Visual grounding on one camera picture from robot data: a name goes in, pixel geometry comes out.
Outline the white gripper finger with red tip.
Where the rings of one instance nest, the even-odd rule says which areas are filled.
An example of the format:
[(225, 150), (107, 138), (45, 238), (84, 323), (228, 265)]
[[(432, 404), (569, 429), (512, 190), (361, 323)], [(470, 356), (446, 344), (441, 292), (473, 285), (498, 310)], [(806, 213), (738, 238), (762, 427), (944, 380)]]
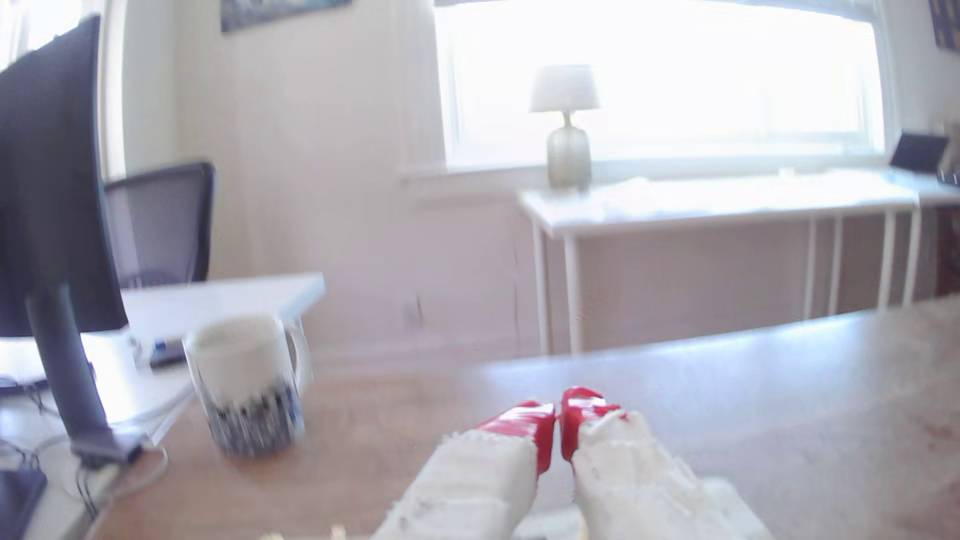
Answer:
[(445, 436), (373, 539), (511, 539), (551, 463), (553, 403), (524, 400)]
[(639, 411), (581, 386), (560, 400), (561, 454), (588, 539), (742, 539)]

